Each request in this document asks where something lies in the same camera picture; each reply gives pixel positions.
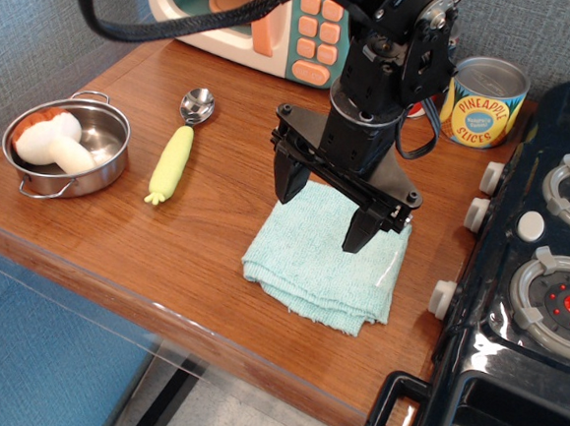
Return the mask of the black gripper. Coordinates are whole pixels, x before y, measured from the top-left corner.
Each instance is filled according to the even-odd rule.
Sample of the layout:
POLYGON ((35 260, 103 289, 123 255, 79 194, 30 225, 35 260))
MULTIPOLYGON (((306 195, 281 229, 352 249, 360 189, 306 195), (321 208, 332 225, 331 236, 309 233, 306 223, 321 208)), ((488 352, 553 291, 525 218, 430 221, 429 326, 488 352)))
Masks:
POLYGON ((316 174, 358 205, 344 252, 359 252, 379 229, 405 229, 422 197, 396 157, 407 118, 402 107, 365 112, 337 92, 327 114, 289 103, 276 113, 274 189, 280 203, 292 200, 316 174))

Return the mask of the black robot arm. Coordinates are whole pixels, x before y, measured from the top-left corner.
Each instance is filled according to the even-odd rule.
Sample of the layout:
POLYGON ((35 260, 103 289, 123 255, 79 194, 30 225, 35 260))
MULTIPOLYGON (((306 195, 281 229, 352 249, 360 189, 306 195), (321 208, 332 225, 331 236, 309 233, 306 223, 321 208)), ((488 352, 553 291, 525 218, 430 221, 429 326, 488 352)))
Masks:
POLYGON ((349 15, 345 65, 330 112, 284 103, 273 131, 275 192, 288 203, 316 174, 357 205, 342 244, 359 252, 380 230, 404 230, 422 197, 398 159, 437 144, 433 97, 456 67, 449 44, 461 0, 332 0, 349 15))

